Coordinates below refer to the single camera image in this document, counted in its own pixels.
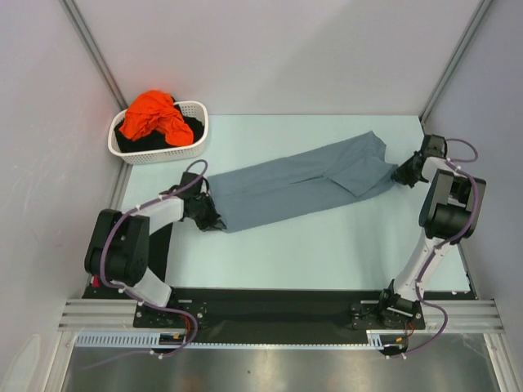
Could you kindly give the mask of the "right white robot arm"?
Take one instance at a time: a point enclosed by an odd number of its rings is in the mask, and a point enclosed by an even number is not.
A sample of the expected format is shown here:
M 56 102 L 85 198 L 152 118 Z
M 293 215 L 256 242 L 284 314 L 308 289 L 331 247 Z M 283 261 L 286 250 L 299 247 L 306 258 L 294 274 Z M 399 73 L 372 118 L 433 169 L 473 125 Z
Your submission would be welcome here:
M 466 173 L 462 159 L 448 157 L 448 143 L 443 136 L 424 136 L 420 150 L 393 175 L 401 185 L 425 182 L 430 187 L 418 218 L 418 243 L 406 266 L 380 294 L 376 315 L 385 327 L 422 317 L 432 274 L 446 254 L 476 229 L 487 183 Z

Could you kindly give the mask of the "grey-blue t-shirt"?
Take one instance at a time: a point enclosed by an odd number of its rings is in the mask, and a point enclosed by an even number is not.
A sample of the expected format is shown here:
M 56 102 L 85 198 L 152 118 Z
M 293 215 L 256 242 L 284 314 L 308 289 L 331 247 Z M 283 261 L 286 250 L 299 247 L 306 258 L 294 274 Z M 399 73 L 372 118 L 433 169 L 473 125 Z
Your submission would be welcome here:
M 373 132 L 208 181 L 226 232 L 235 233 L 377 197 L 393 185 L 397 166 Z

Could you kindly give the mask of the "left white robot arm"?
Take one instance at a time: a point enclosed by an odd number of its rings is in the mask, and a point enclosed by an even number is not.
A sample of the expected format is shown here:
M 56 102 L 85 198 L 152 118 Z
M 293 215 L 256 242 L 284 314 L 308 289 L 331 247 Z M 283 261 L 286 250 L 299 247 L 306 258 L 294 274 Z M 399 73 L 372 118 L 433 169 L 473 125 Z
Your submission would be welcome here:
M 152 305 L 152 316 L 165 327 L 175 324 L 181 307 L 171 301 L 172 288 L 149 267 L 150 237 L 185 219 L 202 231 L 223 230 L 210 184 L 185 171 L 181 183 L 128 212 L 105 209 L 97 217 L 85 256 L 85 270 L 103 283 Z

